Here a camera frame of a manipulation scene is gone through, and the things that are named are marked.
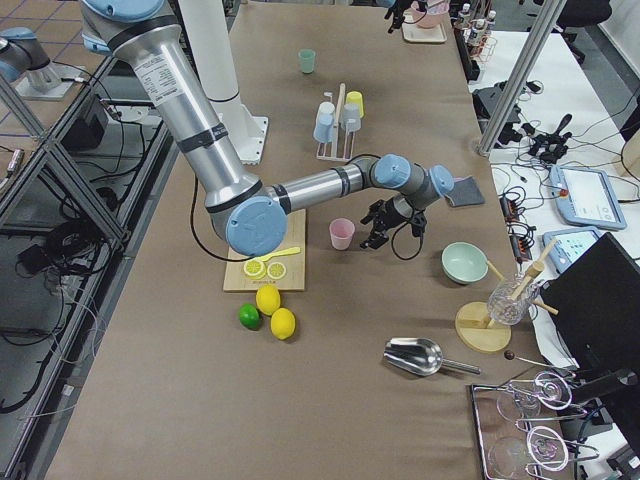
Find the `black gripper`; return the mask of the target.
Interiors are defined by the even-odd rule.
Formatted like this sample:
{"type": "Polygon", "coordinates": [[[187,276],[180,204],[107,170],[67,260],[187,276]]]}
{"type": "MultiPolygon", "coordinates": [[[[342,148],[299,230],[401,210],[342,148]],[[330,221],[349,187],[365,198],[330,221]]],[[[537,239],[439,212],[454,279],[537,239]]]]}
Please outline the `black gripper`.
{"type": "Polygon", "coordinates": [[[405,197],[378,200],[369,206],[361,224],[372,224],[372,229],[359,246],[362,249],[378,249],[389,241],[388,231],[408,221],[414,208],[405,197]]]}
{"type": "MultiPolygon", "coordinates": [[[[392,5],[393,15],[403,18],[404,12],[409,9],[412,4],[413,0],[395,0],[392,5]]],[[[393,18],[393,21],[391,22],[387,30],[388,34],[392,34],[395,30],[398,30],[400,28],[400,20],[396,17],[393,18]]]]}

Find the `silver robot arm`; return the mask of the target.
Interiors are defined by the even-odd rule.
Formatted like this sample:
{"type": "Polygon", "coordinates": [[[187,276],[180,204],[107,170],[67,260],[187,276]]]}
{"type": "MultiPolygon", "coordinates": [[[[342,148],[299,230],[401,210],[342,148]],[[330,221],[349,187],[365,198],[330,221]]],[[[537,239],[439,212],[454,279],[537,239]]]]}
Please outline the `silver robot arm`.
{"type": "MultiPolygon", "coordinates": [[[[160,44],[158,36],[176,27],[178,36],[195,55],[196,65],[187,70],[202,73],[215,65],[223,79],[237,86],[224,9],[217,1],[83,1],[85,47],[97,54],[114,56],[137,67],[137,59],[147,60],[151,49],[160,44]]],[[[52,61],[36,35],[27,28],[1,33],[1,74],[8,82],[25,72],[38,74],[35,88],[50,90],[58,83],[52,61]]]]}
{"type": "Polygon", "coordinates": [[[132,68],[204,187],[215,233],[237,253],[269,253],[284,240],[288,214],[367,188],[396,193],[373,212],[371,236],[380,243],[454,188],[445,167],[394,154],[266,186],[245,167],[261,159],[268,120],[239,98],[220,2],[83,1],[80,9],[86,48],[132,68]]]}

